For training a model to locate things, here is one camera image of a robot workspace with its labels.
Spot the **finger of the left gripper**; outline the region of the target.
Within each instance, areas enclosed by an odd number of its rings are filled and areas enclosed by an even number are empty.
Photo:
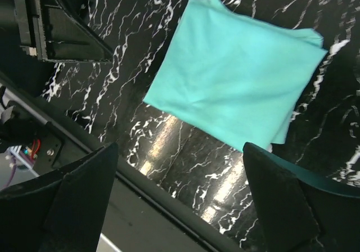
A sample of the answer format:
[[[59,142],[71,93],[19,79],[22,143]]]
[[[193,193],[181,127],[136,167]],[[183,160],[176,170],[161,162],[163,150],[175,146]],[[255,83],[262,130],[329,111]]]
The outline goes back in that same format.
[[[46,62],[109,62],[112,49],[84,22],[87,0],[16,0],[20,46]]]

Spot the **turquoise t shirt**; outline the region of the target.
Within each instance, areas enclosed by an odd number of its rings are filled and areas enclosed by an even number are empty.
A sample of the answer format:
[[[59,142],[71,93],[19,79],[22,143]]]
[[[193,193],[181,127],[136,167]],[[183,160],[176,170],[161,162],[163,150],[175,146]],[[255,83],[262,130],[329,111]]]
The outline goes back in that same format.
[[[237,150],[283,144],[326,55],[313,29],[286,29],[188,0],[144,102]]]

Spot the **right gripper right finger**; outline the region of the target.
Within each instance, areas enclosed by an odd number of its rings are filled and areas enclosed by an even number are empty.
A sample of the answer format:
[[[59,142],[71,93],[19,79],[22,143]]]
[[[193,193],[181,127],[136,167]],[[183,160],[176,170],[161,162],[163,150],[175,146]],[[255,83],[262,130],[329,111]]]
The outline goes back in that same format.
[[[268,251],[359,251],[359,188],[245,143],[244,167]]]

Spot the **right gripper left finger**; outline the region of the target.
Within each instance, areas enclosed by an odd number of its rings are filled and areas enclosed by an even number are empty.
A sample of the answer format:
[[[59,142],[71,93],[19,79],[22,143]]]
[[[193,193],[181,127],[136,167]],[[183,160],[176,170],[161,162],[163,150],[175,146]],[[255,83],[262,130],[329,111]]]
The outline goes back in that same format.
[[[118,162],[115,143],[1,191],[1,251],[96,251]]]

